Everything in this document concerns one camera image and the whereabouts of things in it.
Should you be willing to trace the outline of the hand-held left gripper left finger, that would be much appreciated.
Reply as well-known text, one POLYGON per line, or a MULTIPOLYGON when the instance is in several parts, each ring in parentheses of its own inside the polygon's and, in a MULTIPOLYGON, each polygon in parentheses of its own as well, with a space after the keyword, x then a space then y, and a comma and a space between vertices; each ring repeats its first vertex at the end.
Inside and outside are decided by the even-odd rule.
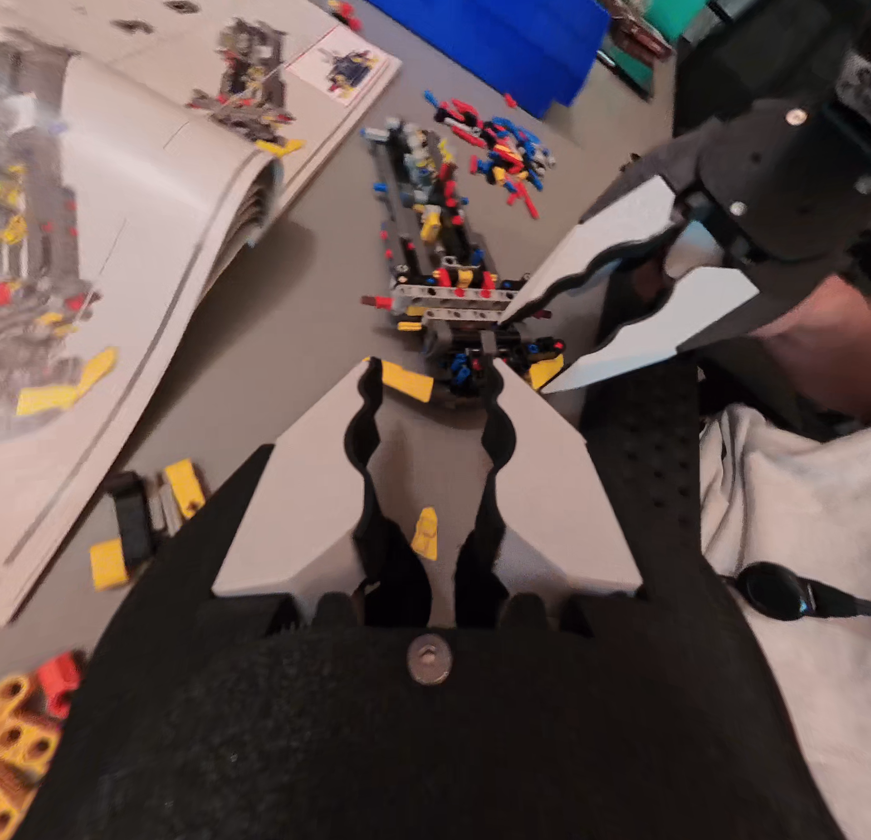
POLYGON ((274 443, 212 584, 221 598, 289 596, 304 621, 321 598, 357 595, 364 622, 423 628, 432 589, 377 496, 368 465, 388 364, 368 357, 274 443))

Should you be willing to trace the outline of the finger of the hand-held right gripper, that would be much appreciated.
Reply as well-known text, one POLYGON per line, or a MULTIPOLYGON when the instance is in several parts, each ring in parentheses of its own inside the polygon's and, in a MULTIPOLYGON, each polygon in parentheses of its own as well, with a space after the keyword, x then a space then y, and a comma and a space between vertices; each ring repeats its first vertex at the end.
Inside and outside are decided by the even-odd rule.
POLYGON ((622 326, 600 349, 581 357, 541 393, 585 388, 664 362, 679 347, 758 295, 742 271, 699 267, 682 276, 657 312, 622 326))
POLYGON ((563 298, 576 299, 618 272, 663 265, 682 234, 679 194, 655 176, 577 224, 531 274, 501 315, 520 323, 563 298))

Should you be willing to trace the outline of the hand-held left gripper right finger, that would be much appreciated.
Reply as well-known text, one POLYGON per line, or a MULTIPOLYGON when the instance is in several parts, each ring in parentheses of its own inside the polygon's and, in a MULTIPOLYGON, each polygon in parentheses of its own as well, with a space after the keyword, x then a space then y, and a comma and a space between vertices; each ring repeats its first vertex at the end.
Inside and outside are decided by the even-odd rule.
POLYGON ((582 434, 498 358, 482 402, 490 466, 455 566, 456 625, 494 628, 518 595, 555 619, 573 595, 636 594, 641 573, 582 434))

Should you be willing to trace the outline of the lego car chassis model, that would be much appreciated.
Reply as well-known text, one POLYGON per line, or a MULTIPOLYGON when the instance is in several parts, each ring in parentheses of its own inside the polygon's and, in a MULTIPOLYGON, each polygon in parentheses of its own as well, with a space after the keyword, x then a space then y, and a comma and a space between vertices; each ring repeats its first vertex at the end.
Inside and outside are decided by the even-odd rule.
POLYGON ((383 383, 423 404, 472 403, 494 356, 533 390, 563 370, 565 344, 533 336, 503 314, 527 278, 501 278, 482 237, 470 227, 455 154, 435 131, 390 118, 362 138, 376 171, 373 191, 385 218, 380 241, 389 274, 383 296, 362 304, 384 311, 398 333, 420 345, 423 373, 382 362, 383 383))

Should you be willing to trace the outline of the person's right forearm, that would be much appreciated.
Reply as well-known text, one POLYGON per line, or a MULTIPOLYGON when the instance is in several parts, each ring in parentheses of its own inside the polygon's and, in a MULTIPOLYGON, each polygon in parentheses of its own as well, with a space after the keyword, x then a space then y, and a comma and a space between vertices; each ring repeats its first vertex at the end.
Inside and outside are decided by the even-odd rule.
POLYGON ((793 309, 750 336, 804 397, 869 424, 869 299, 843 277, 825 278, 793 309))

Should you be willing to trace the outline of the pile of yellow lego pieces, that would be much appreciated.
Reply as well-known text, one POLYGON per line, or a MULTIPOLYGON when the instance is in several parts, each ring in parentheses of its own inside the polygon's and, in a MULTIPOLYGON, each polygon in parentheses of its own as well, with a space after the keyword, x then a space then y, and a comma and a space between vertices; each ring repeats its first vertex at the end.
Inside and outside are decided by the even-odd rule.
MULTIPOLYGON (((204 506, 206 492, 190 459, 171 464, 155 476, 139 477, 147 489, 157 551, 204 506)), ((83 663, 84 679, 111 612, 156 554, 128 573, 113 500, 105 489, 101 507, 111 513, 95 532, 101 541, 93 542, 88 550, 81 546, 63 551, 24 612, 9 631, 2 632, 2 838, 14 837, 22 824, 69 719, 59 721, 46 714, 38 667, 74 650, 83 663)))

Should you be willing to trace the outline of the scattered small lego pins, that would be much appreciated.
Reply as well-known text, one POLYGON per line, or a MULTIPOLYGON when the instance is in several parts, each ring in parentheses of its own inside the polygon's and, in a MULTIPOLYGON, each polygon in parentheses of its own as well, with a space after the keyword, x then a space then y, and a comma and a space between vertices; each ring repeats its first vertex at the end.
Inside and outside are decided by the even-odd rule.
POLYGON ((545 176, 557 166, 543 141, 509 117, 484 117, 458 98, 441 99, 425 90, 423 99, 432 107, 437 124, 474 149, 470 173, 502 188, 509 206, 523 206, 532 220, 539 220, 534 194, 543 191, 545 176))

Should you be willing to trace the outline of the yellow lego wedge piece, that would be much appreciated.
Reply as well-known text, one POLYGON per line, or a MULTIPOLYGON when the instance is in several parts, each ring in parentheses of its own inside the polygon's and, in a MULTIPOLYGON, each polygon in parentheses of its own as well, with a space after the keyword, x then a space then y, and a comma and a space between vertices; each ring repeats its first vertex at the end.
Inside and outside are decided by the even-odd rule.
POLYGON ((410 546, 423 560, 435 562, 438 558, 438 516, 436 508, 428 506, 421 510, 410 546))

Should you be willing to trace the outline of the black lego panel piece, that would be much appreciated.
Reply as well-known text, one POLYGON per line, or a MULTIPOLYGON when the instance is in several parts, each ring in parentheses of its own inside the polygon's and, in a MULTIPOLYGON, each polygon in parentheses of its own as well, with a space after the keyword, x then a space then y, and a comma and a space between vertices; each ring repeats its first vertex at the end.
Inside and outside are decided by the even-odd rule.
POLYGON ((125 471, 108 478, 104 488, 113 500, 125 568, 134 573, 157 548, 145 482, 136 472, 125 471))

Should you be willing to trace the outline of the red lego connector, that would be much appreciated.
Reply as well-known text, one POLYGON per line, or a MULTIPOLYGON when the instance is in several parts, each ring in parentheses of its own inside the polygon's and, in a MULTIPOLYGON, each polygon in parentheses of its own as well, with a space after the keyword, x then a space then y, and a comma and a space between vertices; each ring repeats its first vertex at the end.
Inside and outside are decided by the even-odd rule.
POLYGON ((71 700, 83 679, 83 663, 78 652, 68 650, 45 661, 37 669, 37 679, 47 715, 65 721, 71 700))

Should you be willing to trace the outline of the lego instruction booklet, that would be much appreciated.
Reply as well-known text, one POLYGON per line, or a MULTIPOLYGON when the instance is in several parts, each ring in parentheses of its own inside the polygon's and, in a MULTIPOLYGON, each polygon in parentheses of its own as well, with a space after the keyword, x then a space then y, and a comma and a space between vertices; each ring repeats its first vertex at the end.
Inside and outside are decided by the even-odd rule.
POLYGON ((1 619, 192 313, 401 69, 309 0, 2 0, 1 619))

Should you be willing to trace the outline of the dark green tablet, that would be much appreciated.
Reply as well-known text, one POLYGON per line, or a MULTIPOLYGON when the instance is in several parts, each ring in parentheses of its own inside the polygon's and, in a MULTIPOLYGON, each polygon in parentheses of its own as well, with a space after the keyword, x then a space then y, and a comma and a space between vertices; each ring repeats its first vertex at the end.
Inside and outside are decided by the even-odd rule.
POLYGON ((655 69, 619 48, 602 46, 597 59, 623 84, 648 102, 654 95, 655 69))

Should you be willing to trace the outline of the brown flat bar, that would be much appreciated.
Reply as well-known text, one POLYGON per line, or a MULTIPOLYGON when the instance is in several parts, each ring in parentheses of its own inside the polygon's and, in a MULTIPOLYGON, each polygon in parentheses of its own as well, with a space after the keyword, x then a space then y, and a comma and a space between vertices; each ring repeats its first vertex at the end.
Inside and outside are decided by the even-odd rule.
POLYGON ((644 22, 613 20, 609 35, 618 49, 648 67, 668 61, 674 53, 667 40, 644 22))

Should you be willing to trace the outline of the blue plastic bin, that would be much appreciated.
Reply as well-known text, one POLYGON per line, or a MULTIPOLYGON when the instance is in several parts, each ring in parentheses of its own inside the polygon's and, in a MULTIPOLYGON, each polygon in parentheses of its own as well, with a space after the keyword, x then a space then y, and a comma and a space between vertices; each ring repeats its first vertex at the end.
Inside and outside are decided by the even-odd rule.
POLYGON ((364 0, 538 119, 572 105, 611 17, 597 0, 364 0))

